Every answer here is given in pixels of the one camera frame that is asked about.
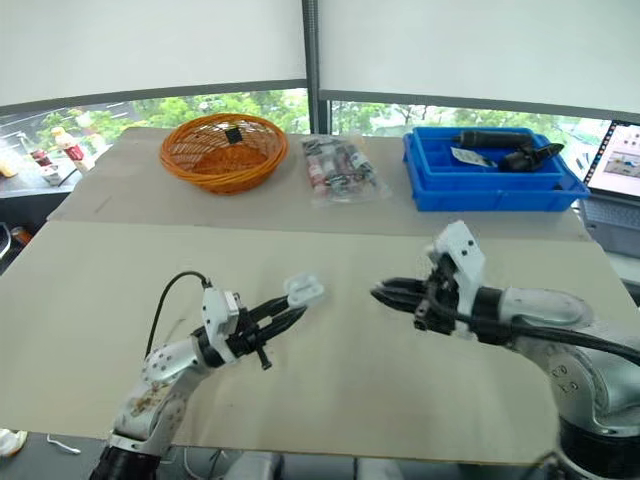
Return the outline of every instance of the blue tray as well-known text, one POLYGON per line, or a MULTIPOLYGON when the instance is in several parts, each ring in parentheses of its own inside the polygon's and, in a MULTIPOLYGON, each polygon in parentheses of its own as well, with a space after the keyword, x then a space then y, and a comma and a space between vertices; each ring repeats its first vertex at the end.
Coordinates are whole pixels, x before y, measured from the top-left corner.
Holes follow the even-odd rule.
POLYGON ((561 212, 579 198, 587 198, 589 189, 561 164, 564 176, 549 189, 477 190, 472 180, 453 189, 431 189, 424 185, 424 173, 418 168, 410 148, 411 134, 405 135, 404 162, 409 171, 413 199, 420 211, 546 211, 561 212))
MULTIPOLYGON (((411 150, 416 168, 423 178, 423 185, 429 189, 464 190, 473 185, 474 190, 531 190, 549 189, 562 180, 565 175, 564 162, 559 155, 545 161, 536 172, 508 173, 498 171, 497 167, 488 168, 469 165, 457 160, 451 153, 455 147, 453 137, 465 130, 478 128, 442 128, 417 127, 409 138, 407 150, 411 150)), ((533 146, 541 148, 549 144, 542 135, 536 135, 528 128, 482 128, 483 131, 526 133, 532 136, 533 146)), ((505 155, 513 153, 515 148, 474 148, 474 152, 499 163, 505 155)))

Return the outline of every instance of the window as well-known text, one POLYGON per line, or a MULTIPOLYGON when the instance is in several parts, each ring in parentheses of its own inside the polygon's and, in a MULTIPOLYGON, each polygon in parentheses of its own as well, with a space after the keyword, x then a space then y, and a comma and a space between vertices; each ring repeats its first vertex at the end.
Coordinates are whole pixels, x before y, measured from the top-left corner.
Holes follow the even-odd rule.
POLYGON ((359 132, 382 137, 402 136, 416 126, 525 127, 565 145, 567 166, 584 178, 610 122, 590 118, 468 108, 331 102, 334 134, 359 132))
POLYGON ((64 161, 57 151, 53 127, 74 135, 85 151, 98 156, 131 126, 174 128, 216 112, 239 112, 270 120, 287 133, 309 133, 306 89, 239 92, 189 97, 154 98, 58 108, 0 117, 0 157, 19 162, 19 170, 37 168, 20 137, 64 161))

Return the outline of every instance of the snack package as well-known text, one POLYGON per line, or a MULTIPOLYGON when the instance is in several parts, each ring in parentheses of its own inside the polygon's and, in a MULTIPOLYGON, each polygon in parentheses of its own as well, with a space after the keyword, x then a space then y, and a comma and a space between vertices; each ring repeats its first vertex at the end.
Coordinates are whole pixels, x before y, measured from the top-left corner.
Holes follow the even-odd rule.
POLYGON ((387 198, 389 187, 380 179, 357 139, 313 135, 302 141, 313 204, 325 206, 387 198))

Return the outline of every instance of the green foliage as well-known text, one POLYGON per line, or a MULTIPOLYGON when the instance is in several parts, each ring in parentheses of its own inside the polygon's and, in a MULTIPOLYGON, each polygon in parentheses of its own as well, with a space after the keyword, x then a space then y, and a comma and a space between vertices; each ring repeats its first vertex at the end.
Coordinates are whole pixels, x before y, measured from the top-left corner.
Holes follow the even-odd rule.
POLYGON ((120 134, 134 124, 130 118, 113 118, 111 112, 96 110, 90 113, 91 129, 98 132, 107 143, 113 143, 120 134))
POLYGON ((372 134, 375 125, 372 120, 391 116, 391 105, 384 103, 331 102, 333 133, 338 135, 357 132, 372 134))
POLYGON ((566 144, 570 136, 560 128, 562 118, 538 113, 457 108, 453 113, 451 126, 525 127, 545 135, 552 142, 566 144))
POLYGON ((75 117, 77 117, 80 113, 79 110, 76 109, 67 109, 64 114, 61 114, 60 111, 51 112, 49 115, 44 117, 42 123, 40 124, 40 129, 38 130, 38 145, 43 150, 51 150, 55 148, 56 142, 51 133, 51 129, 54 127, 62 127, 71 135, 77 134, 80 132, 80 127, 75 121, 75 117))
POLYGON ((203 115, 242 113, 266 118, 287 133, 309 131, 306 96, 288 95, 283 90, 138 100, 133 104, 150 127, 174 128, 203 115))

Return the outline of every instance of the wicker basket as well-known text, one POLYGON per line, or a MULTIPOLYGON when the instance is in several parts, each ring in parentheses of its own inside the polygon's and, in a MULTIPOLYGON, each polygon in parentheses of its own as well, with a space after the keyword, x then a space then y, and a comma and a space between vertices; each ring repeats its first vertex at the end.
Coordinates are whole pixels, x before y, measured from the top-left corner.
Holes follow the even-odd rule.
POLYGON ((165 138, 160 160, 173 175, 212 193, 257 187, 289 151, 285 134, 259 117, 219 113, 196 118, 165 138))

